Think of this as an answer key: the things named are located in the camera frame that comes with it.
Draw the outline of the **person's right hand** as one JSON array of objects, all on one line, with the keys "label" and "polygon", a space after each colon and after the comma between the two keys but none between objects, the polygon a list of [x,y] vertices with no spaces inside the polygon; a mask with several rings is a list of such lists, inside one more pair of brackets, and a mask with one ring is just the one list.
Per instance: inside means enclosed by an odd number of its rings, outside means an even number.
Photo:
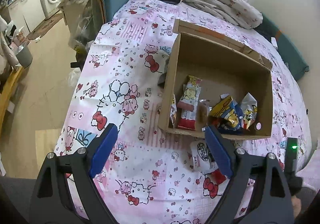
[{"label": "person's right hand", "polygon": [[292,206],[293,206],[293,215],[294,215],[294,218],[296,218],[302,210],[302,202],[296,196],[291,197],[291,202],[292,202]]}]

